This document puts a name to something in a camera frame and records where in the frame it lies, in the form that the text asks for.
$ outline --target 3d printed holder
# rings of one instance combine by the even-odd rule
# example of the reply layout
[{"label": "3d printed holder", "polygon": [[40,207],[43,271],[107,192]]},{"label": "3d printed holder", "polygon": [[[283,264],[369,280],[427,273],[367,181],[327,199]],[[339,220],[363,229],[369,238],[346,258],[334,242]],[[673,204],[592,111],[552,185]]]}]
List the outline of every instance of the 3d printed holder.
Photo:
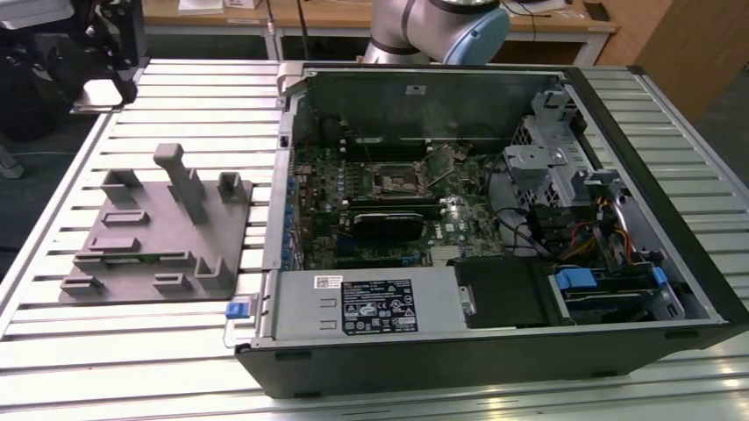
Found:
[{"label": "3d printed holder", "polygon": [[202,182],[184,168],[179,144],[160,144],[154,162],[171,182],[140,182],[111,170],[107,202],[87,246],[62,283],[60,302],[142,302],[227,299],[234,294],[251,182],[220,173]]}]

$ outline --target barcode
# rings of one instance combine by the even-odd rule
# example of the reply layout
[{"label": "barcode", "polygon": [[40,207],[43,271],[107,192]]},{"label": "barcode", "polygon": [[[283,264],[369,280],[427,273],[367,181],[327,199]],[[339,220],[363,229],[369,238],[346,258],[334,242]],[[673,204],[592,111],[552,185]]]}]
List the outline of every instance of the barcode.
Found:
[{"label": "barcode", "polygon": [[315,288],[341,288],[343,276],[315,276]]}]

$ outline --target metal rail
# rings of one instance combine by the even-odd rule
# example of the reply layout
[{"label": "metal rail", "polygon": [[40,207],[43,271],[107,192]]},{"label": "metal rail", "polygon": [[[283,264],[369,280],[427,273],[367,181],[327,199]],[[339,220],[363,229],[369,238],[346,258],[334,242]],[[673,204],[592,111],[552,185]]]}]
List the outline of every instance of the metal rail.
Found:
[{"label": "metal rail", "polygon": [[[361,420],[741,419],[749,417],[749,336],[669,356],[628,376],[377,396],[275,401],[223,345],[224,303],[58,304],[72,253],[104,202],[106,170],[164,181],[151,160],[179,141],[204,179],[226,169],[252,192],[239,293],[260,288],[264,223],[279,126],[275,74],[262,61],[154,60],[140,95],[103,116],[0,289],[0,412],[16,419]],[[745,303],[749,201],[725,164],[646,78],[622,68],[585,71],[642,159]],[[601,141],[592,139],[604,164]],[[238,334],[250,330],[236,326]]]}]

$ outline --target motherboard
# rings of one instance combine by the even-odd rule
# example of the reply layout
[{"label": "motherboard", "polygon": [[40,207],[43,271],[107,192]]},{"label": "motherboard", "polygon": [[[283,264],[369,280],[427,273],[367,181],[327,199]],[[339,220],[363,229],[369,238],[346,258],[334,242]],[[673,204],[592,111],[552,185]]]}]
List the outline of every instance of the motherboard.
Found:
[{"label": "motherboard", "polygon": [[495,159],[458,141],[299,146],[305,269],[445,266],[503,253],[483,194]]}]

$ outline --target table leg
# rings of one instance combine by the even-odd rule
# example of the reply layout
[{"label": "table leg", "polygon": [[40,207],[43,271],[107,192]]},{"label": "table leg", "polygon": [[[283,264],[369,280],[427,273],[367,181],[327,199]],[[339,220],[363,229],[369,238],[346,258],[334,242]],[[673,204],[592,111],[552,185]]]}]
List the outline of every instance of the table leg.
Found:
[{"label": "table leg", "polygon": [[576,66],[594,66],[598,56],[604,46],[606,45],[606,40],[609,39],[609,33],[592,33],[588,36],[588,40],[581,47],[581,51],[574,58]]}]

